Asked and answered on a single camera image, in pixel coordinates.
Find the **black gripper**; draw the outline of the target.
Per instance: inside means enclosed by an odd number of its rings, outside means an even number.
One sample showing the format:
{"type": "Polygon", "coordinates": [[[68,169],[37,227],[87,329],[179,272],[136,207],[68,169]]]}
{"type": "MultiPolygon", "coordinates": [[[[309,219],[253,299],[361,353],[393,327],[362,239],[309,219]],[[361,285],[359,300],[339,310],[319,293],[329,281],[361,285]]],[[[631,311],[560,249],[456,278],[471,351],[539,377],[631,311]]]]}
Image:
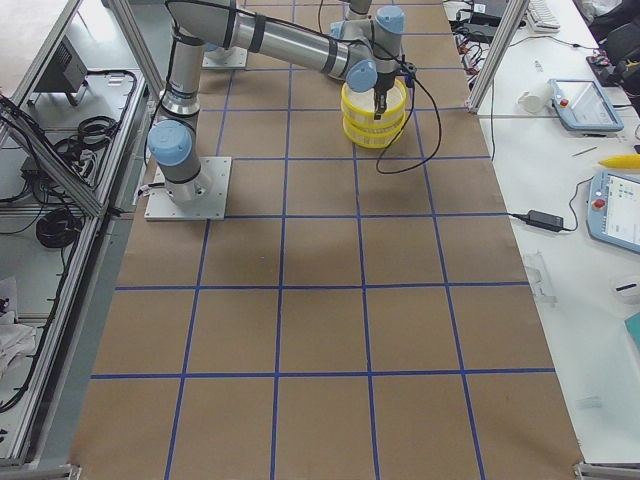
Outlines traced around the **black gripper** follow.
{"type": "Polygon", "coordinates": [[[394,86],[397,72],[378,72],[374,86],[374,119],[380,120],[387,109],[386,93],[394,86]]]}

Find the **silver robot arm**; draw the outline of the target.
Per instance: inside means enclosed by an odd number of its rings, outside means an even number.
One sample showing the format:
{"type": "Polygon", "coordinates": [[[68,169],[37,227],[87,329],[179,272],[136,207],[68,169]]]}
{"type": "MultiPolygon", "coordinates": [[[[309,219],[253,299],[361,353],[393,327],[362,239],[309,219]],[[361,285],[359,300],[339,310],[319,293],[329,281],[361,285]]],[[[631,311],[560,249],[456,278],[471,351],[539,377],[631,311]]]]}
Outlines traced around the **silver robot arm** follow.
{"type": "Polygon", "coordinates": [[[352,1],[345,20],[321,33],[299,24],[239,8],[234,1],[168,1],[173,44],[160,100],[162,120],[147,145],[177,205],[208,194],[213,181],[196,152],[198,92],[205,47],[239,47],[343,80],[358,93],[373,93],[374,117],[387,109],[387,93],[401,70],[406,17],[397,6],[375,14],[367,1],[352,1]]]}
{"type": "Polygon", "coordinates": [[[371,0],[347,0],[346,20],[361,20],[369,17],[371,0]]]}

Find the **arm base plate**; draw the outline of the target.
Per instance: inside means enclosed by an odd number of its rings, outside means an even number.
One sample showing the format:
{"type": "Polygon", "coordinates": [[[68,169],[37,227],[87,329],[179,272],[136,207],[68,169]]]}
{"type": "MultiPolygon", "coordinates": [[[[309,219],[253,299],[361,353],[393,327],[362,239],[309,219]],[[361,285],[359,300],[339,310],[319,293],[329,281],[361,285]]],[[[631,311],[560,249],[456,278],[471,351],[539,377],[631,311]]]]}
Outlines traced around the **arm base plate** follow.
{"type": "Polygon", "coordinates": [[[247,64],[247,50],[239,47],[206,50],[202,61],[205,70],[237,70],[245,69],[247,64]]]}
{"type": "Polygon", "coordinates": [[[199,158],[201,170],[184,184],[166,182],[160,167],[149,190],[144,217],[149,221],[223,220],[232,169],[232,158],[204,156],[199,158]]]}

